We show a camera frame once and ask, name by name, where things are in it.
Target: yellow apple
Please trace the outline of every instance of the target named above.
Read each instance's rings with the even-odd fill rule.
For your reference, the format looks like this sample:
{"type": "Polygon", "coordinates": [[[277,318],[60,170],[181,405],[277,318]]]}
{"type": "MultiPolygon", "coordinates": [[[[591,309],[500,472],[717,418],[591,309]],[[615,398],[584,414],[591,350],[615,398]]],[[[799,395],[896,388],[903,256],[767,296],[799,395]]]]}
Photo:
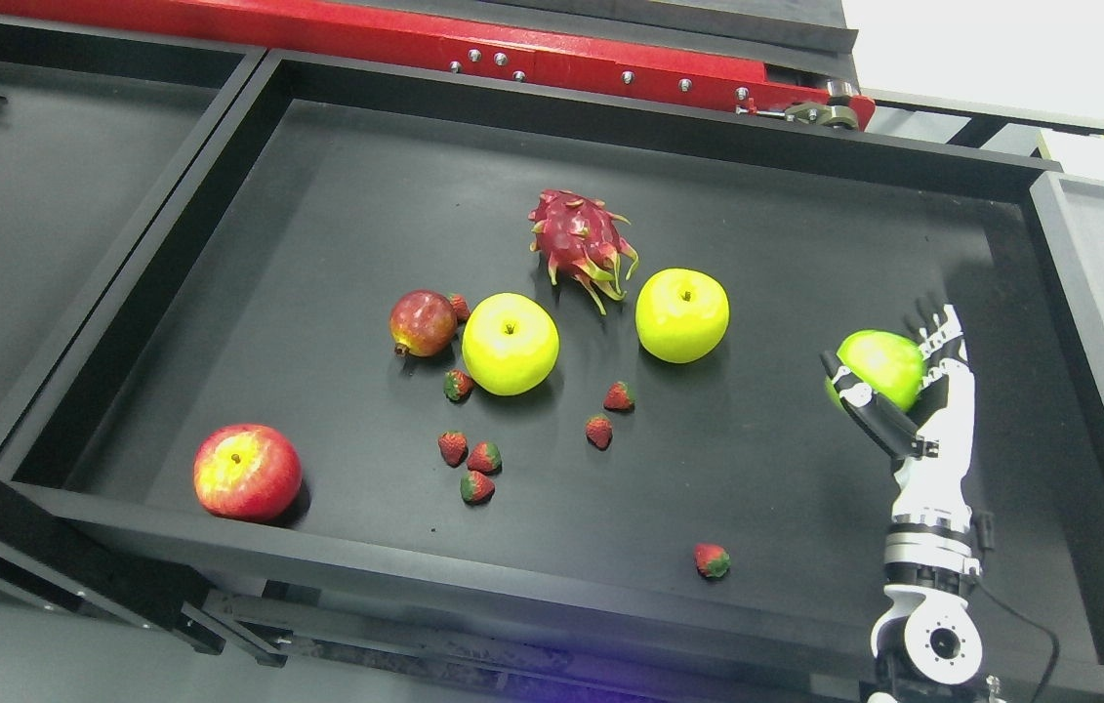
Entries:
{"type": "Polygon", "coordinates": [[[686,364],[715,349],[729,326],[729,297],[710,275],[664,268],[643,284],[634,303],[643,348],[658,360],[686,364]]]}
{"type": "Polygon", "coordinates": [[[560,354],[552,317],[517,292],[497,292],[477,303],[460,337],[466,370],[495,395],[517,395],[542,383],[560,354]]]}
{"type": "MultiPolygon", "coordinates": [[[[916,403],[925,377],[925,360],[912,339],[885,330],[861,329],[842,340],[838,358],[904,413],[916,403]]],[[[839,403],[832,383],[828,379],[825,383],[834,403],[839,403]]]]}

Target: metal bracket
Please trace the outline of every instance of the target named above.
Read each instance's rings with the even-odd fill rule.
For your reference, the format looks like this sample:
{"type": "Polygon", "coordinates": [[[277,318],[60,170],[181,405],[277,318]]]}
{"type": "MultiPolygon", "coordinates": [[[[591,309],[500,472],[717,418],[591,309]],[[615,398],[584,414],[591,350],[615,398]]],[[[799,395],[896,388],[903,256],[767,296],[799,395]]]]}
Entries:
{"type": "Polygon", "coordinates": [[[0,480],[0,590],[49,611],[108,615],[221,653],[208,622],[184,615],[211,584],[194,569],[100,546],[0,480]]]}

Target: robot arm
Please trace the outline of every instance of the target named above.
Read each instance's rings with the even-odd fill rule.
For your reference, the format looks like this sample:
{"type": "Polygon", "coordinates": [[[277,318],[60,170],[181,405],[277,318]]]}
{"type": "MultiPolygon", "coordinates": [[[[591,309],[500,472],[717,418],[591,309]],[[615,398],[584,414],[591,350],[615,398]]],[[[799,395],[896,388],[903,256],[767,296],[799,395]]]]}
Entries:
{"type": "Polygon", "coordinates": [[[960,483],[969,469],[975,379],[955,308],[921,308],[909,321],[927,373],[904,414],[825,352],[825,373],[856,424],[890,455],[899,498],[885,544],[885,595],[892,606],[872,628],[878,700],[975,700],[980,637],[967,615],[970,577],[980,564],[969,543],[972,509],[960,483]]]}

